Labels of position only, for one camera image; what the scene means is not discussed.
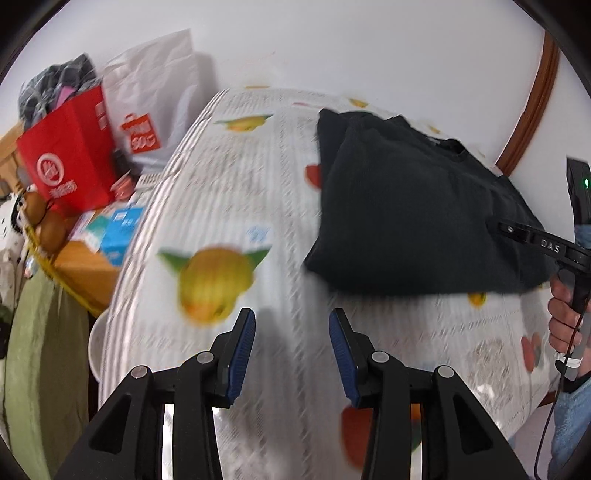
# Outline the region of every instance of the shirt sleeve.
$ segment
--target shirt sleeve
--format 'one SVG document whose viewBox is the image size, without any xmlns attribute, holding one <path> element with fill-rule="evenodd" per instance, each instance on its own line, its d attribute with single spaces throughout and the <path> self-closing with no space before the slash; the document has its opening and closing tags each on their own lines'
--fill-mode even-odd
<svg viewBox="0 0 591 480">
<path fill-rule="evenodd" d="M 556 477 L 591 424 L 591 380 L 572 393 L 560 394 L 554 409 L 554 424 L 548 478 Z"/>
</svg>

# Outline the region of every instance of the finger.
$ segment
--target finger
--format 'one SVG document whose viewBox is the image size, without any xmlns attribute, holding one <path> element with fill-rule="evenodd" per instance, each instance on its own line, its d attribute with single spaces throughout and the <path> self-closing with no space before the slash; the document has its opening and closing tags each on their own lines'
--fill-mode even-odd
<svg viewBox="0 0 591 480">
<path fill-rule="evenodd" d="M 567 344 L 570 343 L 570 339 L 573 337 L 573 333 L 574 333 L 574 329 L 565 325 L 562 322 L 559 322 L 554 317 L 552 317 L 550 319 L 550 322 L 548 324 L 548 329 L 550 330 L 550 333 L 552 335 L 554 335 L 558 340 L 562 340 L 563 342 L 566 342 Z M 583 335 L 581 335 L 580 332 L 577 332 L 574 336 L 573 345 L 574 346 L 580 345 L 580 343 L 582 341 L 583 341 Z"/>
<path fill-rule="evenodd" d="M 570 299 L 572 298 L 570 290 L 564 285 L 564 283 L 560 281 L 558 275 L 554 275 L 550 279 L 550 290 L 552 291 L 552 296 L 555 299 L 559 299 L 567 304 L 570 304 Z"/>
<path fill-rule="evenodd" d="M 566 353 L 569 349 L 569 344 L 567 342 L 563 342 L 559 338 L 556 338 L 554 335 L 550 334 L 550 338 L 548 339 L 548 343 L 550 346 L 559 353 Z"/>
<path fill-rule="evenodd" d="M 550 299 L 548 302 L 548 311 L 559 322 L 572 328 L 575 328 L 579 322 L 580 315 L 559 299 Z"/>
</svg>

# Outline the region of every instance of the black cable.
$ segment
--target black cable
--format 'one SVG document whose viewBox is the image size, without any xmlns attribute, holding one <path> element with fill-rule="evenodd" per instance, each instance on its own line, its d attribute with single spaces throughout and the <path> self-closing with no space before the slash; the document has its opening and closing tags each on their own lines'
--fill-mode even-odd
<svg viewBox="0 0 591 480">
<path fill-rule="evenodd" d="M 548 430 L 548 425 L 550 425 L 550 420 L 552 418 L 552 414 L 554 413 L 554 409 L 556 408 L 556 403 L 558 402 L 558 398 L 559 398 L 559 396 L 562 393 L 562 390 L 564 388 L 564 375 L 566 373 L 566 365 L 569 364 L 570 357 L 573 354 L 572 350 L 573 350 L 573 344 L 574 344 L 574 337 L 577 335 L 577 332 L 581 328 L 581 324 L 583 323 L 583 316 L 585 315 L 585 312 L 587 311 L 587 305 L 589 304 L 589 300 L 590 299 L 591 299 L 591 292 L 587 296 L 587 300 L 585 301 L 585 308 L 583 310 L 583 313 L 581 313 L 580 316 L 579 316 L 579 321 L 577 322 L 577 326 L 575 327 L 575 329 L 573 331 L 573 334 L 572 334 L 572 336 L 570 338 L 569 348 L 567 350 L 566 356 L 564 357 L 564 366 L 565 366 L 565 368 L 560 373 L 560 380 L 558 381 L 558 390 L 556 391 L 556 396 L 554 398 L 554 401 L 552 402 L 552 408 L 550 409 L 550 413 L 548 413 L 548 418 L 546 419 L 546 424 L 544 425 L 544 430 L 542 432 L 542 437 L 540 439 L 540 444 L 538 445 L 538 452 L 536 453 L 536 456 L 535 456 L 535 464 L 534 464 L 534 477 L 535 477 L 535 480 L 542 480 L 540 478 L 540 476 L 538 475 L 538 464 L 540 462 L 540 455 L 542 453 L 542 446 L 544 445 L 544 439 L 546 438 L 546 432 Z"/>
</svg>

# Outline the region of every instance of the white wall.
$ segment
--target white wall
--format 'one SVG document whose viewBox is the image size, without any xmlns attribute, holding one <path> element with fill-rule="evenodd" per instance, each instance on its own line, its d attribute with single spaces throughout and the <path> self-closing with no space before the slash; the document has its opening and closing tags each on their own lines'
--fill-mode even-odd
<svg viewBox="0 0 591 480">
<path fill-rule="evenodd" d="M 87 52 L 191 28 L 205 93 L 274 85 L 346 94 L 428 119 L 490 162 L 523 109 L 543 40 L 511 0 L 72 0 L 26 46 L 0 86 L 0 132 L 21 85 Z M 513 175 L 540 220 L 572 237 L 565 156 L 591 158 L 591 100 L 564 61 L 550 108 Z"/>
</svg>

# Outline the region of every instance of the green cushion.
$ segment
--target green cushion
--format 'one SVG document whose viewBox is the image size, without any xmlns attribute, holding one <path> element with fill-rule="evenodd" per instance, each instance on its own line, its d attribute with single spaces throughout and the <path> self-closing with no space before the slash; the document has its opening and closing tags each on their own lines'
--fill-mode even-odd
<svg viewBox="0 0 591 480">
<path fill-rule="evenodd" d="M 12 453 L 31 480 L 50 480 L 88 423 L 86 311 L 42 271 L 14 315 L 5 409 Z"/>
</svg>

